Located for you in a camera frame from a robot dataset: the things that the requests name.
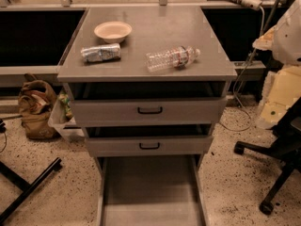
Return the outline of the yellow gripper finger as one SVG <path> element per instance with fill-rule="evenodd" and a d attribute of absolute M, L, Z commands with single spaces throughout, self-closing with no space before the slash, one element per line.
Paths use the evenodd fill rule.
<path fill-rule="evenodd" d="M 258 50 L 272 51 L 274 46 L 274 35 L 275 27 L 273 26 L 259 38 L 255 39 L 255 41 L 252 43 L 252 46 Z"/>
<path fill-rule="evenodd" d="M 301 68 L 284 66 L 269 72 L 264 80 L 256 126 L 271 129 L 301 97 Z"/>

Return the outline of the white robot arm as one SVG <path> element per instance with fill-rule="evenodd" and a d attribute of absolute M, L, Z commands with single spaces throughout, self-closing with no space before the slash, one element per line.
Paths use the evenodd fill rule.
<path fill-rule="evenodd" d="M 260 50 L 270 50 L 283 64 L 264 80 L 256 126 L 271 129 L 301 97 L 301 0 L 294 0 L 277 24 L 253 42 Z"/>

